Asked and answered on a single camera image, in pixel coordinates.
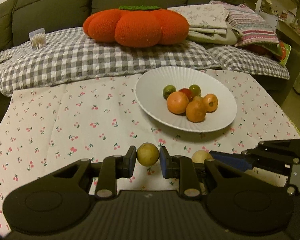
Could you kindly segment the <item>green elongated fruit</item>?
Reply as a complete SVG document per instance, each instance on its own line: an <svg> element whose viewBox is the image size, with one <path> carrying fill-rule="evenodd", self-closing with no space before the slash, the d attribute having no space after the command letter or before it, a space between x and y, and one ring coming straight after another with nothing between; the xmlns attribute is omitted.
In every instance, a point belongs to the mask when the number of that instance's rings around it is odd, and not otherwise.
<svg viewBox="0 0 300 240"><path fill-rule="evenodd" d="M167 100L167 98L176 91L176 88L173 85L167 85L163 91L162 91L162 95L164 97L164 99Z"/></svg>

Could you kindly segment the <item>green red book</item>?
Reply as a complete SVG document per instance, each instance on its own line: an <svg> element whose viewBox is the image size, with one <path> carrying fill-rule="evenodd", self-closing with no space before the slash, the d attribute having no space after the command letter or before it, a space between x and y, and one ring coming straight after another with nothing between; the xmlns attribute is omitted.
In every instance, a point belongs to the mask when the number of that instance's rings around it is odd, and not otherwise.
<svg viewBox="0 0 300 240"><path fill-rule="evenodd" d="M280 41L280 49L281 49L281 55L277 56L277 59L279 60L279 64L282 67L285 67L286 63L288 61L288 58L290 56L292 47L289 44L286 44L285 42Z"/></svg>

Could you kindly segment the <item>clear cotton swab box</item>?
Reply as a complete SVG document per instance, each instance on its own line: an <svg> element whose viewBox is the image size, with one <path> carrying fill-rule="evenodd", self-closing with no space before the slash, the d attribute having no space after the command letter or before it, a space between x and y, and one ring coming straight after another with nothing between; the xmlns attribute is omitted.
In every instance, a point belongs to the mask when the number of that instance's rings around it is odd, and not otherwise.
<svg viewBox="0 0 300 240"><path fill-rule="evenodd" d="M40 28L29 33L29 40L32 49L40 49L46 46L45 29Z"/></svg>

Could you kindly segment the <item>small orange tangerine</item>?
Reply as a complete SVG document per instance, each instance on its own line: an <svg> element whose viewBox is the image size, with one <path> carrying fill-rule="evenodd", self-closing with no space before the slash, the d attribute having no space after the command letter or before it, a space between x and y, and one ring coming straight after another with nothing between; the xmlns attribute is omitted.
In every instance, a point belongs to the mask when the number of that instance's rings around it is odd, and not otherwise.
<svg viewBox="0 0 300 240"><path fill-rule="evenodd" d="M211 113L218 108L218 99L215 94L207 94L203 97L203 103L205 105L206 111Z"/></svg>

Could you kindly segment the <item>striped pink knit blanket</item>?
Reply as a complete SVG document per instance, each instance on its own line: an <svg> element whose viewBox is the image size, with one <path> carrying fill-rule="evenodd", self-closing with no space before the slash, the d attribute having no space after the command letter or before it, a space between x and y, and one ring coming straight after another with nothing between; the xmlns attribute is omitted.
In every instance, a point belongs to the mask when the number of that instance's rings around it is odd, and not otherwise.
<svg viewBox="0 0 300 240"><path fill-rule="evenodd" d="M235 44L236 47L244 47L251 44L280 43L272 27L246 5L232 5L220 1L210 1L209 3L221 4L228 12L226 22L242 33L242 36Z"/></svg>

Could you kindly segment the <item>small yellow-green fruit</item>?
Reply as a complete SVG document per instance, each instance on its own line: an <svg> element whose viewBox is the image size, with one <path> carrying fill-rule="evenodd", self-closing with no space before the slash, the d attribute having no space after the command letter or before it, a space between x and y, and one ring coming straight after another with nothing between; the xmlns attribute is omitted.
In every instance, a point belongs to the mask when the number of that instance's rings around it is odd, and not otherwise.
<svg viewBox="0 0 300 240"><path fill-rule="evenodd" d="M200 163L203 164L206 159L212 159L212 155L209 152L206 152L205 150L199 150L194 152L191 159L194 163Z"/></svg>
<svg viewBox="0 0 300 240"><path fill-rule="evenodd" d="M193 97L192 101L202 102L202 101L203 101L203 98L202 98L201 96L197 95L197 96L194 96L194 97Z"/></svg>

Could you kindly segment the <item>white ribbed plate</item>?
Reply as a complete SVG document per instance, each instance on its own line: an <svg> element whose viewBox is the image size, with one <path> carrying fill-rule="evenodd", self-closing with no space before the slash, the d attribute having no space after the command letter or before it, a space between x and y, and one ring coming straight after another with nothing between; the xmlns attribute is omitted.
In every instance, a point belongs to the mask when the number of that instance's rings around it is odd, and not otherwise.
<svg viewBox="0 0 300 240"><path fill-rule="evenodd" d="M220 81L184 67L162 67L141 75L135 97L151 118L187 132L214 132L237 115L233 94Z"/></svg>

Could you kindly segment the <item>cherry print tablecloth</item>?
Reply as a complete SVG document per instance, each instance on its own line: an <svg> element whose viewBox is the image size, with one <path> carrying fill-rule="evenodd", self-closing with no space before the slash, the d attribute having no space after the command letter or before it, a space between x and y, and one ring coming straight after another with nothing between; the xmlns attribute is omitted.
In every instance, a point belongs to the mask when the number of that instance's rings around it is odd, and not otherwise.
<svg viewBox="0 0 300 240"><path fill-rule="evenodd" d="M11 191L82 158L101 162L144 142L191 157L198 150L240 153L261 140L300 138L250 75L228 70L207 74L237 102L234 122L211 133L178 131L150 118L134 96L138 75L14 92L0 123L0 235L10 231L2 204Z"/></svg>

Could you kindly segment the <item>orange pumpkin cushion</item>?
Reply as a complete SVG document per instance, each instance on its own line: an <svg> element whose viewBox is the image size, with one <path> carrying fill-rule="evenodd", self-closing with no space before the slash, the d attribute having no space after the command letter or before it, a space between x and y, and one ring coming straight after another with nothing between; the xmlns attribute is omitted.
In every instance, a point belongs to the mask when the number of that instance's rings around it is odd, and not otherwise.
<svg viewBox="0 0 300 240"><path fill-rule="evenodd" d="M189 23L181 14L158 6L120 6L90 15L83 31L97 42L148 48L183 42Z"/></svg>

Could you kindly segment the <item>folded floral beige sheets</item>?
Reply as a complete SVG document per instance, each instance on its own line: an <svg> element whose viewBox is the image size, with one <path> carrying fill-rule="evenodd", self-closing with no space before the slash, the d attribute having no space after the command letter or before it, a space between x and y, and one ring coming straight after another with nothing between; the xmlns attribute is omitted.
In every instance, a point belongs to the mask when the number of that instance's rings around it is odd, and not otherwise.
<svg viewBox="0 0 300 240"><path fill-rule="evenodd" d="M189 23L187 39L198 44L235 45L243 33L226 19L229 11L221 4L186 5L169 10L184 16Z"/></svg>

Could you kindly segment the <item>yellow-brown round fruit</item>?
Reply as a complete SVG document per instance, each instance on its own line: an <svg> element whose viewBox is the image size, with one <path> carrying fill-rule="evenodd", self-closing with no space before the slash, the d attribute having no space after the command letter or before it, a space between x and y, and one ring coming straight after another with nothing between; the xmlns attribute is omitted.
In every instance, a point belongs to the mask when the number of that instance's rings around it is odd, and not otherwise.
<svg viewBox="0 0 300 240"><path fill-rule="evenodd" d="M157 146L146 142L143 143L137 150L137 160L145 167L154 165L159 159L159 150Z"/></svg>

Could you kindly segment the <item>red tomato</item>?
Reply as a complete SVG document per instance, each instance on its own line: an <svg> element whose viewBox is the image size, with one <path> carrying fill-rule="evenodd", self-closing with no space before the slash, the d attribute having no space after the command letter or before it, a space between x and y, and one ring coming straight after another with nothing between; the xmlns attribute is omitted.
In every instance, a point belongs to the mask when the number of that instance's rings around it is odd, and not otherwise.
<svg viewBox="0 0 300 240"><path fill-rule="evenodd" d="M191 102L193 100L193 92L190 89L182 88L179 90L179 92L184 93L187 96L189 102Z"/></svg>

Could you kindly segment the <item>dark green round fruit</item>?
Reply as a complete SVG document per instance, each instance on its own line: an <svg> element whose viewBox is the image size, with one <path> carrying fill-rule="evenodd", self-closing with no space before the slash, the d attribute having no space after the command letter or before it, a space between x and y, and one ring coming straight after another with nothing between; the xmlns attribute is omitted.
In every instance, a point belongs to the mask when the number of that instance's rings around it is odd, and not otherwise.
<svg viewBox="0 0 300 240"><path fill-rule="evenodd" d="M189 90L191 91L193 97L201 95L201 88L198 85L190 85Z"/></svg>

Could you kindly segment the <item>grey checked blanket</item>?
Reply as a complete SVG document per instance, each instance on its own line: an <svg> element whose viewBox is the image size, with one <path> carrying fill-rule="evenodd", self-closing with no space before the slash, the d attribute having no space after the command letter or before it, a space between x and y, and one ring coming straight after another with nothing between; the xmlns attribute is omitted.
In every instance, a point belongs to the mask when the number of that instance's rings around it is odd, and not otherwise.
<svg viewBox="0 0 300 240"><path fill-rule="evenodd" d="M81 27L46 35L38 50L30 42L0 52L0 93L54 86L105 76L133 75L159 67L221 69L287 80L286 67L274 60L233 46L184 41L174 46L127 48L97 43Z"/></svg>

